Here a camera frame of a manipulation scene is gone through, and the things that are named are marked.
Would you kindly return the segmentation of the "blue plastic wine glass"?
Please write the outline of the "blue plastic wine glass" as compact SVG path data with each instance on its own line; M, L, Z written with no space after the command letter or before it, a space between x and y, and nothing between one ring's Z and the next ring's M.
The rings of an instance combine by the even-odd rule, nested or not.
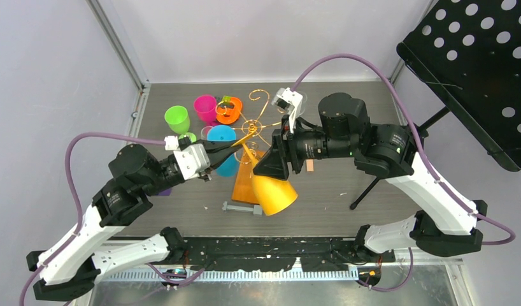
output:
M233 128L226 125L218 125L212 127L207 134L207 140L214 142L228 142L237 140L236 133ZM239 163L232 154L217 169L216 173L221 177L233 177L237 174Z

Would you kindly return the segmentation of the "orange plastic wine glass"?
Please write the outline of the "orange plastic wine glass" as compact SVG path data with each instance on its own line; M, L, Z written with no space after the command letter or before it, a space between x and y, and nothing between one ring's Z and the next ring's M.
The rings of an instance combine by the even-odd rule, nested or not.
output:
M251 179L252 189L256 196L260 207L267 216L275 215L282 212L298 199L298 193L292 187L288 180L279 180L253 173L255 166L260 161L257 156L251 153L247 147L246 141L253 137L252 133L247 134L239 140L236 140L231 147L241 146L250 158L252 164Z

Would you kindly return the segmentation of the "gold wire wine glass rack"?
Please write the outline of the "gold wire wine glass rack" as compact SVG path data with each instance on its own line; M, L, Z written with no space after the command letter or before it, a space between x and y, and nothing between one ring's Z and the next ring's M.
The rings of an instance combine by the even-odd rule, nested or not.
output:
M253 137L246 141L246 145L251 150L251 153L257 156L257 158L262 157L264 153L263 151L258 150L259 146L257 145L256 141L261 140L264 143L267 143L267 141L261 136L261 132L269 127L275 127L278 125L277 122L272 124L263 124L260 121L269 103L270 95L268 91L265 91L264 89L255 89L249 93L248 98L251 102L261 101L263 94L266 95L266 100L258 115L249 119L243 114L242 109L239 119L234 124L227 125L235 130L238 139L246 136L249 133L253 134ZM217 99L217 104L221 101L222 98L223 97ZM252 189L252 164L250 158L246 155L244 150L241 152L236 152L234 157L239 163L239 168L236 175L236 181L234 183L231 200L235 202L259 205L259 202Z

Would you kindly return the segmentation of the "green plastic wine glass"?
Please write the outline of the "green plastic wine glass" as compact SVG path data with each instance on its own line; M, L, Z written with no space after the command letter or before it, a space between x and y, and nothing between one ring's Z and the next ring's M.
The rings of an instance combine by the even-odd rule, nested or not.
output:
M164 114L164 120L179 138L188 138L192 143L197 141L196 135L189 131L190 117L184 106L175 105L168 108Z

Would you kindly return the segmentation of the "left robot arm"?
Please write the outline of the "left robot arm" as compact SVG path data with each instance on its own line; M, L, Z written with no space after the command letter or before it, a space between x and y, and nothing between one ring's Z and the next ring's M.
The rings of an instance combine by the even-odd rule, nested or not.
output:
M151 140L127 137L126 146L109 163L112 177L87 208L78 208L76 224L51 248L32 251L26 259L32 288L39 301L70 302L83 296L106 276L134 266L182 262L187 243L176 228L113 251L101 246L151 209L150 197L210 174L236 151L236 140L192 142L168 136L155 141L169 155L159 160L148 150Z

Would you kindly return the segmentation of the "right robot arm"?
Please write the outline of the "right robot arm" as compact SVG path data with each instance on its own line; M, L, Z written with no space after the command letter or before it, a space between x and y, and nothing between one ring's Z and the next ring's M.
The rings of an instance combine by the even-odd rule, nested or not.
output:
M361 261L409 247L439 257L480 251L483 235L476 227L477 214L485 212L487 204L448 195L417 156L410 128L371 123L365 102L344 92L322 98L318 114L317 126L285 115L253 173L284 181L309 159L350 157L358 170L406 193L419 210L399 222L361 226L352 245L352 254Z

